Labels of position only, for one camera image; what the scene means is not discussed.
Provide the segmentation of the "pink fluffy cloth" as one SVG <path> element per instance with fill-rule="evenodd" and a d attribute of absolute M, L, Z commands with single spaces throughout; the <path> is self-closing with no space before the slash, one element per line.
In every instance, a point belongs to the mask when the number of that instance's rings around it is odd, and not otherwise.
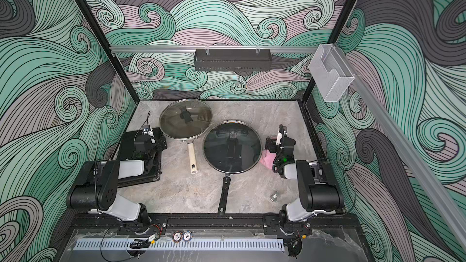
<path fill-rule="evenodd" d="M 273 169 L 276 153 L 271 153 L 269 150 L 263 150 L 259 163 L 269 170 Z"/>

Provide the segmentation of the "small glass pot lid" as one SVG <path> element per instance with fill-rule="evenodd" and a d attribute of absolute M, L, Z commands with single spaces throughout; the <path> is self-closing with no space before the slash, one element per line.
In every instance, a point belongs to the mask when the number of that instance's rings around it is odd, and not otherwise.
<path fill-rule="evenodd" d="M 212 109 L 197 99 L 182 99 L 168 105 L 159 117 L 161 131 L 173 139 L 201 135 L 212 122 Z"/>

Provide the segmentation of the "large glass pot lid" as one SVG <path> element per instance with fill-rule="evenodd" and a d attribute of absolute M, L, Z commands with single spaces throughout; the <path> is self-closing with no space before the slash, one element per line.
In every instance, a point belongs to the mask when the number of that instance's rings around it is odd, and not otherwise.
<path fill-rule="evenodd" d="M 243 122 L 224 121 L 205 135 L 203 155 L 208 164 L 219 172 L 247 172 L 262 156 L 260 135 Z"/>

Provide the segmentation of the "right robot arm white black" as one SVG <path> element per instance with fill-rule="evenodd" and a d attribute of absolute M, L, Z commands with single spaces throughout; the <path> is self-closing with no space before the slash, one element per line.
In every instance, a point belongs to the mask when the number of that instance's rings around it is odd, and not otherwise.
<path fill-rule="evenodd" d="M 336 214 L 343 209 L 343 195 L 333 181 L 327 177 L 321 161 L 296 160 L 296 141 L 279 133 L 268 137 L 265 149 L 275 155 L 272 170 L 283 179 L 294 180 L 298 185 L 298 197 L 283 206 L 279 213 L 281 226 L 305 222 L 319 214 Z"/>

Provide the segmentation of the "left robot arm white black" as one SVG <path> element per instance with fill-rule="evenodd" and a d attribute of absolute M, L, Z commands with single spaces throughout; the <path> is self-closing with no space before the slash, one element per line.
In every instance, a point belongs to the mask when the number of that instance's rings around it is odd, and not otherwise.
<path fill-rule="evenodd" d="M 158 181 L 161 177 L 161 153 L 167 149 L 166 137 L 136 131 L 123 134 L 116 160 L 86 161 L 67 195 L 67 207 L 92 214 L 106 214 L 124 223 L 151 224 L 145 205 L 118 193 L 119 188 Z"/>

